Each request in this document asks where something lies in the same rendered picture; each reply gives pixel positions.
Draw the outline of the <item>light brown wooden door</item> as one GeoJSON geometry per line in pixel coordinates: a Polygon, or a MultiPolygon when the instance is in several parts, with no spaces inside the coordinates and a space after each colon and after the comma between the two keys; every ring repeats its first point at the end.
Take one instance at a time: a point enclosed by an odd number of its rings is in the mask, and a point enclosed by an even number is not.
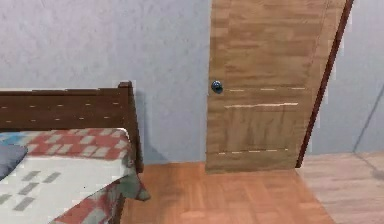
{"type": "Polygon", "coordinates": [[[300,167],[353,1],[212,0],[207,171],[300,167]]]}

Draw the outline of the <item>dark brown wooden bed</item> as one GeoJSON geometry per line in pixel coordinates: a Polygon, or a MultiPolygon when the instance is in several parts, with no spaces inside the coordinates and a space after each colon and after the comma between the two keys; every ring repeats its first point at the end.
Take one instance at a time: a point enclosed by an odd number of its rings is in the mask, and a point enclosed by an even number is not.
{"type": "Polygon", "coordinates": [[[131,83],[122,82],[116,88],[0,91],[0,133],[87,128],[125,129],[135,152],[136,168],[142,173],[131,83]]]}

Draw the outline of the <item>red white patchwork bedspread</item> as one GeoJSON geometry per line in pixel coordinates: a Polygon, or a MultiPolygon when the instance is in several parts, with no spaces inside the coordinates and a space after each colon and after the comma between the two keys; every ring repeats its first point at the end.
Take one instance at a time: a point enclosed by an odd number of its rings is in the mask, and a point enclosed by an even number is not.
{"type": "Polygon", "coordinates": [[[0,133],[28,149],[0,181],[0,224],[117,224],[126,198],[146,201],[123,128],[0,133]]]}

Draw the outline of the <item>grey pillow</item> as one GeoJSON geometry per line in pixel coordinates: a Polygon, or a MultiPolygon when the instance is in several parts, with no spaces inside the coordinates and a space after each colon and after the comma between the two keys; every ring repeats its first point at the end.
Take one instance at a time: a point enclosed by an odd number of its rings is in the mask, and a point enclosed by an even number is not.
{"type": "Polygon", "coordinates": [[[17,145],[0,145],[0,181],[7,177],[25,158],[28,149],[17,145]]]}

